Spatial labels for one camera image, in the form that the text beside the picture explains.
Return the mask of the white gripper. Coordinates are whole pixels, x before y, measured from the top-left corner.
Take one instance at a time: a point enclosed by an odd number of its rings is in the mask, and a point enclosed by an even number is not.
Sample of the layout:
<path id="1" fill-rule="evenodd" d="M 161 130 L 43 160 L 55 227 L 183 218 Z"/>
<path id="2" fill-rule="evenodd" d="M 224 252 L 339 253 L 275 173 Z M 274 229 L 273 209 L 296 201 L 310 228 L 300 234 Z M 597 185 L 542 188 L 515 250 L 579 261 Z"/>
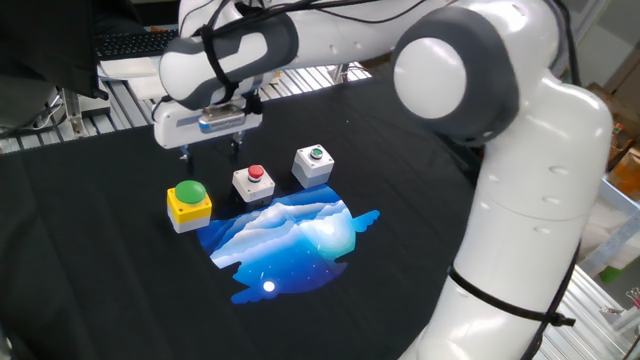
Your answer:
<path id="1" fill-rule="evenodd" d="M 258 127 L 261 114 L 247 113 L 244 98 L 223 105 L 212 105 L 201 110 L 189 110 L 175 101 L 158 104 L 154 109 L 154 136 L 165 149 L 179 148 L 180 160 L 192 161 L 191 144 L 232 135 L 231 159 L 238 159 L 246 130 Z"/>

